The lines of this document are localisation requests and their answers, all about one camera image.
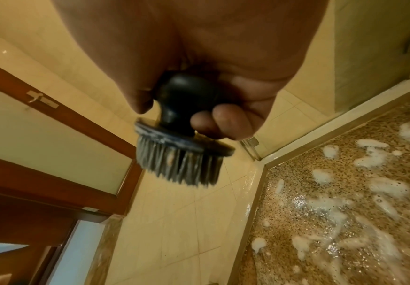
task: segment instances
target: shower floor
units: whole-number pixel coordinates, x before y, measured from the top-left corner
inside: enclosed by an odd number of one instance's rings
[[[410,103],[269,170],[236,284],[410,284]]]

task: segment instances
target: black brush handle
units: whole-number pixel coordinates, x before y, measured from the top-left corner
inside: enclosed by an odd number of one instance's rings
[[[217,82],[184,72],[166,72],[154,89],[161,107],[160,125],[186,136],[194,136],[192,115],[214,106],[234,103],[232,93]]]

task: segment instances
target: gray bristles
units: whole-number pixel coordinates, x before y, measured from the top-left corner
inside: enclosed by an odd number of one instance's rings
[[[150,137],[140,135],[136,148],[139,165],[157,177],[187,185],[214,185],[219,178],[220,167],[224,160],[221,156],[203,155],[169,147]]]

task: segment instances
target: glass panel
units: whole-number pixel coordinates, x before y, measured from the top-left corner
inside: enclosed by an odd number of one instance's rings
[[[132,161],[2,92],[0,159],[111,194]]]

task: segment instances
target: scrub brush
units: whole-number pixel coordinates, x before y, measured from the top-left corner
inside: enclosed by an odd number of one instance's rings
[[[221,86],[188,73],[165,73],[154,89],[161,108],[159,121],[138,118],[136,160],[157,177],[198,186],[216,184],[225,156],[234,148],[198,134],[191,127],[192,115],[230,103]]]

